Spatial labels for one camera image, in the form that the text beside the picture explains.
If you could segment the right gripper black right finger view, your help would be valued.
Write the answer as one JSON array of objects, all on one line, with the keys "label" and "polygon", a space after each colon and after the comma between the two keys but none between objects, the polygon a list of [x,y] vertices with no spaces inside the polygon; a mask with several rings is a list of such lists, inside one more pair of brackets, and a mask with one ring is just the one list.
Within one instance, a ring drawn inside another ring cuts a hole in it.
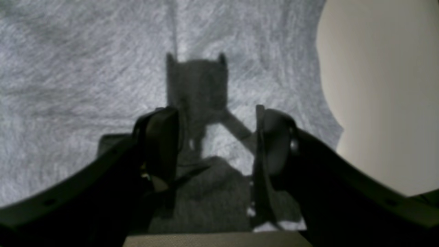
[{"label": "right gripper black right finger view", "polygon": [[288,114],[256,106],[254,198],[298,203],[314,247],[437,247],[438,190],[406,197],[357,170]]}]

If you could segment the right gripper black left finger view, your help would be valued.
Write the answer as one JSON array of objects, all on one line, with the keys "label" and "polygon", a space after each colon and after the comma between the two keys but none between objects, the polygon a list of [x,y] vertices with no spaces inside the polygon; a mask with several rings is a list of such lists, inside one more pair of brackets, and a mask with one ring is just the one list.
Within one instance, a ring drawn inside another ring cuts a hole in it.
[{"label": "right gripper black left finger view", "polygon": [[175,181],[180,118],[176,108],[141,116],[120,138],[72,177],[1,209],[2,247],[120,247],[138,205],[148,224],[155,196]]}]

